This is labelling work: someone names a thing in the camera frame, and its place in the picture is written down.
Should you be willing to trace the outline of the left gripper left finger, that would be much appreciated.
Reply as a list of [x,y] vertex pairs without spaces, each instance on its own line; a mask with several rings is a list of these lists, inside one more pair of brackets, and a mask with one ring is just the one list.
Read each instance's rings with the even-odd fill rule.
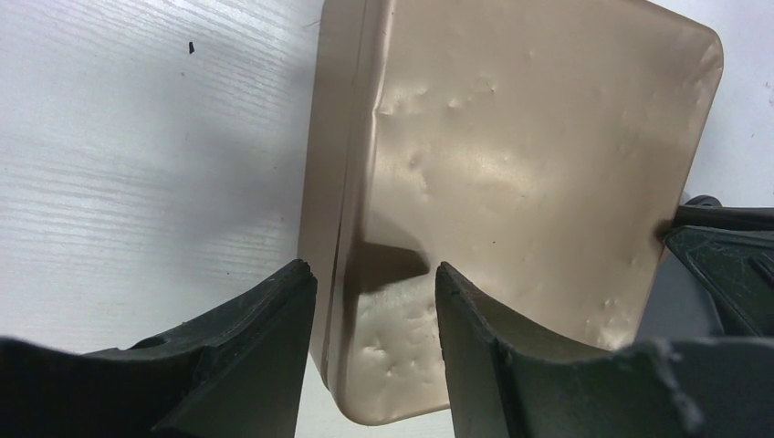
[[128,349],[1,340],[4,437],[291,437],[317,281],[295,260]]

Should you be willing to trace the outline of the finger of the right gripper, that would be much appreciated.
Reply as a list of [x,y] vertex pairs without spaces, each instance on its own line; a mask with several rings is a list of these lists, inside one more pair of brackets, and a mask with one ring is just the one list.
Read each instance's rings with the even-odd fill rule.
[[728,336],[773,336],[773,209],[681,205],[662,233]]

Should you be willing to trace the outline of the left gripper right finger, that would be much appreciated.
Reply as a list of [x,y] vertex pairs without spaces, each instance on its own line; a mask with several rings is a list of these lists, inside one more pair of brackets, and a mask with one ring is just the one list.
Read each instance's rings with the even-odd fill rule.
[[568,339],[435,274],[458,437],[770,437],[773,342],[651,339],[617,351]]

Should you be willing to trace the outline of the brown box lid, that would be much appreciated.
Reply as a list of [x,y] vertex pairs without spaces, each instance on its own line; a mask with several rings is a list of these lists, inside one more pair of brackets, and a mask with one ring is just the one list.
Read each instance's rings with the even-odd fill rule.
[[350,420],[448,405],[434,273],[602,350],[633,343],[724,67],[648,1],[329,1],[352,55],[327,386]]

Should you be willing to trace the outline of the gold chocolate box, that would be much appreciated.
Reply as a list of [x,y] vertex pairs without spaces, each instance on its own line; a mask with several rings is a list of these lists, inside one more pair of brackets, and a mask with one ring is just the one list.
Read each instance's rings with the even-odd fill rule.
[[328,382],[331,286],[365,13],[364,1],[326,1],[319,22],[298,257],[308,262],[318,283],[309,353],[324,383]]

